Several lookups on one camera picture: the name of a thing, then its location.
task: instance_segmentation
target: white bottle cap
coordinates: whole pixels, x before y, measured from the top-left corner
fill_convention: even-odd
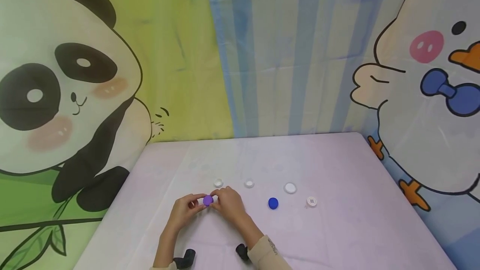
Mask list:
[[[215,186],[215,188],[220,188],[223,185],[223,180],[221,180],[220,178],[217,178],[215,179],[213,185]]]
[[[249,178],[243,184],[245,185],[246,188],[253,188],[253,186],[255,185],[255,182],[253,182],[253,180]]]
[[[309,205],[309,207],[316,207],[317,206],[317,200],[313,197],[309,197],[307,198],[307,204]]]
[[[283,189],[285,190],[285,192],[287,192],[288,194],[293,194],[297,191],[297,186],[292,183],[292,182],[288,182],[287,184],[285,184],[283,186]]]

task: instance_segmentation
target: blue striped curtain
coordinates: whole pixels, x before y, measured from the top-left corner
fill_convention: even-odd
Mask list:
[[[353,72],[404,0],[210,0],[235,137],[358,131],[376,110],[353,103]],[[410,177],[388,157],[398,182]],[[480,269],[480,204],[425,188],[415,207],[458,269]]]

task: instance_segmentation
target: orange bird foot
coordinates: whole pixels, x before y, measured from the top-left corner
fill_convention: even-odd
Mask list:
[[[370,145],[370,148],[372,148],[373,152],[376,154],[379,160],[383,160],[384,156],[382,153],[382,147],[383,143],[382,140],[378,140],[376,142],[371,135],[367,137],[368,144]]]
[[[416,205],[422,210],[430,211],[430,206],[423,199],[423,197],[418,193],[421,188],[421,185],[414,179],[407,183],[403,179],[398,181],[398,185],[402,189],[403,194],[408,199],[411,205]]]

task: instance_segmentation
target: panda mouth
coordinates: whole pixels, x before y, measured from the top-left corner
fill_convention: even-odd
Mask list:
[[[77,104],[77,107],[78,107],[78,112],[75,112],[72,115],[76,116],[80,113],[80,107],[82,107],[85,104],[85,102],[87,102],[87,99],[88,99],[88,97],[85,97],[85,100],[83,100],[81,105],[79,105],[78,102],[75,101],[75,103]]]

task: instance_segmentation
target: child's hand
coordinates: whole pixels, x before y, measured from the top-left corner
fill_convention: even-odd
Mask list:
[[[243,222],[248,216],[240,194],[234,189],[227,186],[213,191],[211,196],[213,195],[217,195],[218,200],[210,206],[234,226],[237,227],[239,222]]]
[[[198,199],[207,196],[207,194],[190,194],[175,201],[170,218],[168,219],[167,228],[175,233],[178,233],[193,219],[197,213],[206,209],[205,205],[199,205]]]

